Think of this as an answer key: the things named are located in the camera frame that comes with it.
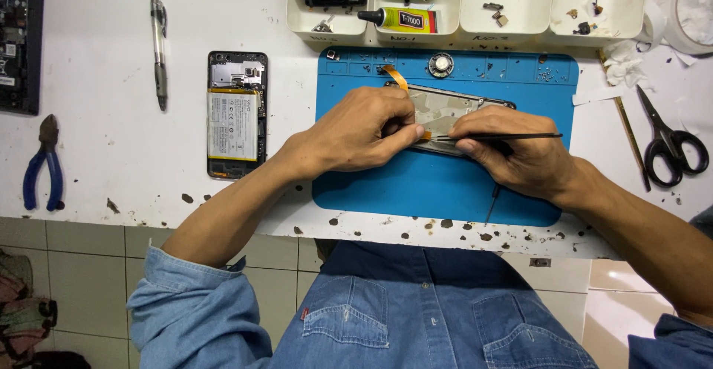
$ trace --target white table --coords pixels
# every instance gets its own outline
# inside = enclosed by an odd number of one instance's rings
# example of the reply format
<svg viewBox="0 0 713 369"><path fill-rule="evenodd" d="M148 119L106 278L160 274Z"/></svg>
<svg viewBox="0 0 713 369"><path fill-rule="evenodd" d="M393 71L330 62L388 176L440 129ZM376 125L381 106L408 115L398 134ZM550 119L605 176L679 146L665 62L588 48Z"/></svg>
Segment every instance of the white table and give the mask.
<svg viewBox="0 0 713 369"><path fill-rule="evenodd" d="M213 50L268 55L268 155L275 154L290 135L314 123L315 50L327 45L313 50L287 29L286 0L163 1L168 11L166 114L156 101L149 0L45 0L40 116L0 114L0 216L177 227L201 204L203 195L229 185L209 178L205 167L206 64ZM589 58L591 49L570 54L583 69L578 92L605 85L599 63ZM681 128L674 101L687 98L687 109L698 119L699 137L713 147L713 81L708 74L713 61L701 60L684 69L668 47L655 49L645 59L644 69L658 90L649 95L664 121ZM624 102L644 148L651 139L650 124L633 91L625 94ZM39 146L40 122L49 113L57 116L60 125L58 154L65 175L66 209L45 210L49 173L44 168L37 185L40 208L27 212L22 202L23 173ZM673 189L675 195L656 187L644 191L613 101L577 107L574 121L572 153L592 161L623 188L685 220L713 203L713 170L685 178ZM474 224L472 230L464 230L463 222L454 222L446 229L435 219L429 232L424 228L432 221L428 218L323 210L311 200L309 184L303 186L301 192L286 192L258 233L296 236L294 228L299 227L300 236L306 237L486 250L503 250L507 243L509 252L616 258L601 237L569 215L551 228ZM183 193L195 201L184 202ZM106 207L107 198L120 214ZM334 218L339 224L331 226ZM491 241L479 236L495 231L500 236ZM578 236L580 231L585 235ZM402 233L410 234L408 240ZM528 234L530 241L524 239Z"/></svg>

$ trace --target pliers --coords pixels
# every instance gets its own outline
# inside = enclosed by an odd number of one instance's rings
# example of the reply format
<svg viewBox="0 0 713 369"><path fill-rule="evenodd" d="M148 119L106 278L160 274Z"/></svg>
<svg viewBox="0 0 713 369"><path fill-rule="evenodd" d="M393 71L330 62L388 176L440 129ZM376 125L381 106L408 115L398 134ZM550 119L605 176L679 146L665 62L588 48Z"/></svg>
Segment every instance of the pliers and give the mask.
<svg viewBox="0 0 713 369"><path fill-rule="evenodd" d="M49 167L51 183L47 210L54 211L61 203L59 199L62 197L64 183L62 180L62 169L59 166L57 153L54 150L55 145L57 145L58 135L57 119L54 118L54 114L50 114L40 125L40 150L30 160L27 171L25 171L25 179L22 182L22 196L25 200L25 209L27 210L32 210L37 207L35 184L37 183L37 175L45 160L47 160L47 166Z"/></svg>

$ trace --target ballpoint pen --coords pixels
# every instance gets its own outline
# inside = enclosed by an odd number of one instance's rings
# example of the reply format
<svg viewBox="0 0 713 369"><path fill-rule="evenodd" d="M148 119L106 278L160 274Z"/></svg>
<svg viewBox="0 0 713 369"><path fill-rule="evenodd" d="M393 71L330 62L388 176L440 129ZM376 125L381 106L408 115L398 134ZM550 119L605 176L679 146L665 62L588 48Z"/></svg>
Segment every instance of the ballpoint pen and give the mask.
<svg viewBox="0 0 713 369"><path fill-rule="evenodd" d="M156 97L161 111L166 111L166 62L163 56L163 39L166 37L166 8L161 0L151 0L151 27L153 29L153 54L156 59Z"/></svg>

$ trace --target blue denim shirt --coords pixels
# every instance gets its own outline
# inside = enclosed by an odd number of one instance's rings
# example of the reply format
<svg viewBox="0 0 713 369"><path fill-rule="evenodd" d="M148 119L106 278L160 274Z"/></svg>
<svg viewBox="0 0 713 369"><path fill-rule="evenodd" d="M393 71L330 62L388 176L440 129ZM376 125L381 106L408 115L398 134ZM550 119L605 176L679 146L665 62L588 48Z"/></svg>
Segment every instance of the blue denim shirt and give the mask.
<svg viewBox="0 0 713 369"><path fill-rule="evenodd" d="M150 247L127 303L142 368L596 368L494 253L340 242L272 353L245 258L218 270ZM711 368L713 331L664 315L631 368Z"/></svg>

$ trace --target scissors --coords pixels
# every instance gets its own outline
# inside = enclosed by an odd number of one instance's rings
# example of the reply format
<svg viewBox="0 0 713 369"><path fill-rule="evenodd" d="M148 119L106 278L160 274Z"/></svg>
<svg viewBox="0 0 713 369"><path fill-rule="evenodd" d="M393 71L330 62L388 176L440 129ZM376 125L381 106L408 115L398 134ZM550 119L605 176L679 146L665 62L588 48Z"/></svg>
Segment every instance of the scissors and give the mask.
<svg viewBox="0 0 713 369"><path fill-rule="evenodd" d="M59 129L57 128L57 119L54 114L50 114L40 124L40 150L30 160L30 164L25 171L25 179L22 182L22 196L25 200L25 209L32 210L37 207L35 199L35 184L37 183L37 175L42 168L42 164L47 160L49 167L49 177L51 188L49 192L49 200L47 201L47 210L54 211L62 209L63 203L59 200L62 197L62 188L64 186L62 180L62 169L59 165L57 153L54 150L57 145L57 136Z"/></svg>
<svg viewBox="0 0 713 369"><path fill-rule="evenodd" d="M646 172L655 184L670 188L678 185L683 179L683 174L695 175L706 171L708 168L708 149L703 145L700 139L685 130L673 130L666 126L661 120L659 113L654 109L646 93L641 89L641 86L636 85L641 104L644 105L644 110L649 116L649 121L654 127L654 140L646 147L644 155L644 166ZM698 166L691 168L683 153L683 143L687 142L698 153ZM666 166L671 171L671 181L662 181L654 171L654 158L661 156L664 159Z"/></svg>

